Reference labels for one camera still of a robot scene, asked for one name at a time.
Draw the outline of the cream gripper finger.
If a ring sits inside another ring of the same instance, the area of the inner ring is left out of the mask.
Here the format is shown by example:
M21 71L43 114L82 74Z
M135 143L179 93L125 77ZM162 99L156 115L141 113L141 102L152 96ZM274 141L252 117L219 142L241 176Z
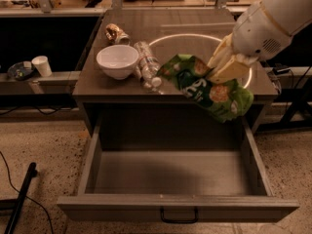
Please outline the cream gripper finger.
M208 67L209 68L216 68L226 53L227 53L226 48L215 52L208 62Z
M250 67L245 63L231 58L229 61L222 61L207 75L209 81L215 84L225 83L227 81L240 78L248 73Z

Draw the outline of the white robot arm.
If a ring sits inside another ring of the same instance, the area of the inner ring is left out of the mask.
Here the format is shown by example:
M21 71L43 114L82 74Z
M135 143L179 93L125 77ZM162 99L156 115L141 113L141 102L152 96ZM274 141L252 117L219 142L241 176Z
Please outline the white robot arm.
M207 78L224 83L244 76L257 62L272 59L312 21L312 0L261 0L239 16L215 49Z

